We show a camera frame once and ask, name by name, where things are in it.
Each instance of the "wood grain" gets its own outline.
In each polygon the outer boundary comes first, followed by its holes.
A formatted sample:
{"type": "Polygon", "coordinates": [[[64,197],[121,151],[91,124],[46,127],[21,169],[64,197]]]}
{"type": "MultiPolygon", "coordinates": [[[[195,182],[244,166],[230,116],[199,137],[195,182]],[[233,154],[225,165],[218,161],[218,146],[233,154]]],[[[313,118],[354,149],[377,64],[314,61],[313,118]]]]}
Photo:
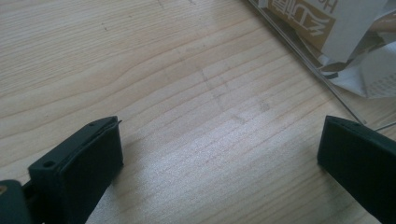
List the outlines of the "wood grain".
{"type": "Polygon", "coordinates": [[[351,117],[245,1],[0,1],[0,69],[1,179],[123,120],[88,223],[376,223],[316,162],[351,117]]]}

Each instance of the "black plastic object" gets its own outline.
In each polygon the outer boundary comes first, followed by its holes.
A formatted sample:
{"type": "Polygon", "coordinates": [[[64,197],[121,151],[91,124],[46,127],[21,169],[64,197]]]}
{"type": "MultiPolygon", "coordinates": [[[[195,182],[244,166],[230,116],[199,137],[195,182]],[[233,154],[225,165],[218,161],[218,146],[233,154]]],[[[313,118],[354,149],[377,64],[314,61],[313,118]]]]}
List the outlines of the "black plastic object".
{"type": "Polygon", "coordinates": [[[0,181],[0,223],[32,223],[20,182],[0,181]]]}
{"type": "Polygon", "coordinates": [[[318,163],[379,221],[396,223],[396,142],[328,116],[318,163]]]}
{"type": "MultiPolygon", "coordinates": [[[[18,203],[26,203],[31,223],[85,223],[122,165],[118,119],[99,119],[29,167],[31,181],[18,203]]],[[[2,197],[1,206],[6,206],[2,197]]],[[[10,215],[1,215],[2,224],[18,223],[5,222],[10,215]]]]}

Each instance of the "scratch mark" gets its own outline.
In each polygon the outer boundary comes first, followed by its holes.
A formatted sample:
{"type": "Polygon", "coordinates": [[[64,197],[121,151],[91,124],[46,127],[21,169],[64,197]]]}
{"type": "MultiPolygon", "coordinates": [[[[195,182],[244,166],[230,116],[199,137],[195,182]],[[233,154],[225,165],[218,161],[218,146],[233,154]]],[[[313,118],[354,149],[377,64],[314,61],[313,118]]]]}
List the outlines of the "scratch mark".
{"type": "Polygon", "coordinates": [[[270,105],[268,105],[268,104],[265,103],[265,102],[260,102],[260,111],[261,111],[262,113],[268,111],[269,109],[271,109],[271,106],[270,106],[270,105]]]}
{"type": "Polygon", "coordinates": [[[161,2],[161,0],[157,0],[158,4],[160,4],[162,9],[165,9],[165,7],[163,6],[163,3],[161,2]]]}
{"type": "Polygon", "coordinates": [[[102,22],[102,26],[103,28],[105,28],[105,30],[107,31],[107,28],[105,27],[105,24],[102,22]]]}
{"type": "Polygon", "coordinates": [[[210,91],[210,93],[212,94],[212,97],[215,99],[216,104],[219,106],[220,110],[222,112],[225,112],[225,108],[224,106],[221,104],[221,100],[220,97],[222,94],[218,94],[214,89],[214,87],[210,84],[210,82],[208,81],[207,77],[204,74],[204,71],[201,69],[200,70],[200,74],[202,76],[202,78],[204,79],[204,83],[206,84],[207,89],[210,91]]]}
{"type": "Polygon", "coordinates": [[[236,120],[240,124],[245,124],[247,121],[237,115],[231,115],[232,119],[236,120]]]}

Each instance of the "wooden table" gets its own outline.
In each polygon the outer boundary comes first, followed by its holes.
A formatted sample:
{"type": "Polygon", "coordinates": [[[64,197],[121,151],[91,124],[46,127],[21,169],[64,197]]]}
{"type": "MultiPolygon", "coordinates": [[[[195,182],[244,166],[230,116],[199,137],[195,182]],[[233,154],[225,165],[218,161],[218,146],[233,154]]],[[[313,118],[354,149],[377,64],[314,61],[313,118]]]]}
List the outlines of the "wooden table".
{"type": "Polygon", "coordinates": [[[316,161],[351,117],[247,1],[0,1],[0,179],[113,115],[88,223],[376,223],[316,161]]]}

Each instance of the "hole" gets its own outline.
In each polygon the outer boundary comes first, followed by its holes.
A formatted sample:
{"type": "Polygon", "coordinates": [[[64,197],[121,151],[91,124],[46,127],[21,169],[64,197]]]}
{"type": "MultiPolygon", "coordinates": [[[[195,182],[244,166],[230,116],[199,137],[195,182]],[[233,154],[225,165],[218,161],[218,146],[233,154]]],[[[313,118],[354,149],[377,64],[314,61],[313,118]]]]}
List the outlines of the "hole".
{"type": "Polygon", "coordinates": [[[43,166],[45,168],[50,168],[51,166],[55,165],[55,161],[46,161],[44,162],[43,166]]]}
{"type": "Polygon", "coordinates": [[[7,191],[7,186],[0,185],[0,195],[4,194],[7,191]]]}

